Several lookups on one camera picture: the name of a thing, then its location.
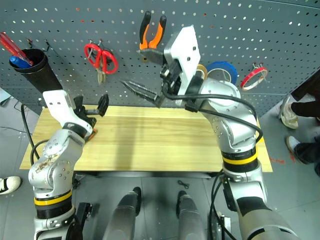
pegboard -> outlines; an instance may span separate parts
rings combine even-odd
[[[111,105],[148,106],[151,103],[127,91],[121,80],[133,80],[160,91],[161,67],[143,63],[137,54],[139,29],[146,10],[151,11],[147,39],[152,39],[160,16],[167,16],[163,50],[173,33],[194,25],[203,65],[228,61],[238,71],[236,85],[263,62],[267,82],[243,92],[259,116],[319,68],[320,2],[317,0],[4,0],[0,30],[21,48],[46,49],[49,64],[71,97],[84,95],[85,104],[96,104],[108,93]],[[109,48],[118,60],[115,74],[98,85],[96,70],[84,58],[89,39]],[[9,66],[10,54],[0,49],[0,85],[37,113],[40,94]],[[164,107],[177,107],[166,100]]]

white sneaker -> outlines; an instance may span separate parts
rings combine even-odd
[[[289,149],[290,153],[292,155],[295,156],[295,158],[302,164],[308,164],[307,162],[299,159],[296,155],[295,155],[295,148],[296,146],[299,144],[300,142],[294,137],[294,136],[287,136],[285,138],[285,144],[287,146],[287,148]]]
[[[282,123],[290,128],[290,129],[297,129],[298,128],[298,116],[292,111],[291,104],[286,103],[283,108],[283,113],[281,114]]]
[[[0,178],[0,195],[10,194],[20,186],[21,179],[18,176]]]

red tape roll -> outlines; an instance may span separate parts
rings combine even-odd
[[[251,85],[249,86],[245,86],[246,83],[252,79],[255,75],[257,74],[262,74],[261,77],[259,77],[259,79],[257,81],[255,81],[254,83],[252,83]],[[250,72],[244,79],[243,81],[241,82],[241,85],[240,87],[242,88],[242,90],[244,91],[248,91],[250,89],[253,89],[255,88],[256,86],[258,86],[267,76],[268,74],[268,70],[265,68],[265,67],[258,67],[258,68],[255,68],[252,72]]]

wooden board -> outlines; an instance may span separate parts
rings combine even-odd
[[[97,116],[98,133],[85,144],[77,171],[218,172],[222,156],[215,134],[201,113],[177,108],[110,106]],[[49,139],[60,124],[43,109],[32,135],[35,143]],[[42,152],[44,144],[38,147]],[[258,144],[264,172],[272,172],[264,140]],[[30,168],[31,146],[20,168]]]

black cylindrical holder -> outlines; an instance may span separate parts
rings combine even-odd
[[[10,65],[18,73],[21,73],[36,89],[43,93],[51,90],[63,89],[56,75],[48,63],[48,57],[40,49],[30,48],[22,50],[28,59],[33,61],[33,66],[28,68],[18,68],[16,65]]]

